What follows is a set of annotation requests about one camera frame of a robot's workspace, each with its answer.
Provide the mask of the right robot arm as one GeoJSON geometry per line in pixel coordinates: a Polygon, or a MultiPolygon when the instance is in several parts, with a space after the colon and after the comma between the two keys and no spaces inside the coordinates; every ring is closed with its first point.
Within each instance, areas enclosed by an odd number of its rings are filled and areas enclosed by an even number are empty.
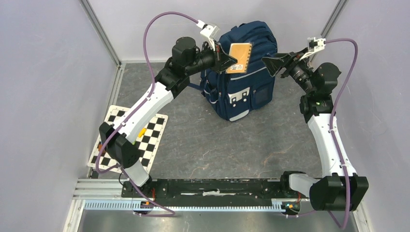
{"type": "Polygon", "coordinates": [[[316,211],[356,210],[369,182],[350,163],[337,130],[336,103],[331,94],[341,71],[330,62],[314,70],[302,53],[295,52],[263,57],[262,62],[272,77],[289,76],[305,92],[300,98],[300,112],[313,134],[322,166],[320,179],[299,171],[285,171],[279,184],[280,193],[292,197],[300,192],[309,198],[316,211]]]}

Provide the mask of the orange card pack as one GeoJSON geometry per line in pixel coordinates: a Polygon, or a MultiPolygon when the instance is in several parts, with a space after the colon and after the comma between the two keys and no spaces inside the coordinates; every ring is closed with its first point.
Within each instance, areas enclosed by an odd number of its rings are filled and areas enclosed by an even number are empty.
{"type": "Polygon", "coordinates": [[[235,64],[230,66],[227,74],[246,73],[250,62],[252,51],[252,43],[232,43],[230,45],[229,55],[237,60],[235,64]]]}

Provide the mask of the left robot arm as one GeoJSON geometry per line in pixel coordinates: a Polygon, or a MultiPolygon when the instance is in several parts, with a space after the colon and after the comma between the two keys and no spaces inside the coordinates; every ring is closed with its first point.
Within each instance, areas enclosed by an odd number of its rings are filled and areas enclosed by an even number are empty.
{"type": "Polygon", "coordinates": [[[152,191],[150,176],[140,161],[141,152],[134,145],[140,131],[190,84],[190,76],[207,69],[224,72],[236,63],[237,59],[226,53],[219,42],[204,42],[199,48],[193,38],[181,37],[147,92],[119,120],[100,125],[102,150],[117,162],[140,197],[152,191]]]}

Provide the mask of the navy blue backpack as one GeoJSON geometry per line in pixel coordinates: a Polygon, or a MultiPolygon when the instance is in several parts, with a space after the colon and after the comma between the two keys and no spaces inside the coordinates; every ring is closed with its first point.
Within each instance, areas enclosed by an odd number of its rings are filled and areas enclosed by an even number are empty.
{"type": "Polygon", "coordinates": [[[275,78],[269,74],[262,58],[276,54],[278,44],[272,30],[263,21],[235,26],[221,35],[219,43],[225,52],[230,51],[234,43],[251,43],[247,71],[217,73],[207,69],[200,73],[199,85],[189,86],[201,92],[219,117],[234,122],[271,102],[275,78]]]}

